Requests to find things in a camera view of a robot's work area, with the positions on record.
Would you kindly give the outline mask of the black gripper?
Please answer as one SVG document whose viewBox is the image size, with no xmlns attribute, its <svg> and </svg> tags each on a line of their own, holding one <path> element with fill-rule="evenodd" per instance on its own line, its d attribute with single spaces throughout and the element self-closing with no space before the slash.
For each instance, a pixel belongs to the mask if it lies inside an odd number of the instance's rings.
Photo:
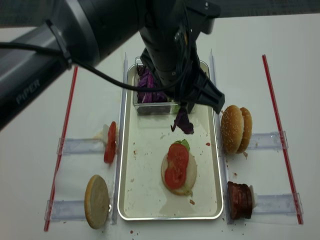
<svg viewBox="0 0 320 240">
<path fill-rule="evenodd" d="M 146 9 L 139 31 L 145 44 L 142 63 L 170 99 L 209 106 L 219 114 L 225 95 L 201 69 L 196 40 L 212 32 L 220 6 L 211 0 L 148 0 Z"/>
</svg>

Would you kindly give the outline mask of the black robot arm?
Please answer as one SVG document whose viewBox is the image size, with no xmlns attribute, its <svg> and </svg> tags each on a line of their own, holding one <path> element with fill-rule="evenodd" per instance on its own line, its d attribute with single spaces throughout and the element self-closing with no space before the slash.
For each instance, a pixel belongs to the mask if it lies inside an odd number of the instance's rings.
<svg viewBox="0 0 320 240">
<path fill-rule="evenodd" d="M 135 33 L 156 91 L 219 113 L 225 96 L 201 70 L 196 39 L 212 32 L 220 12 L 204 0 L 57 0 L 43 25 L 0 45 L 1 127 L 73 65 L 96 73 Z"/>
</svg>

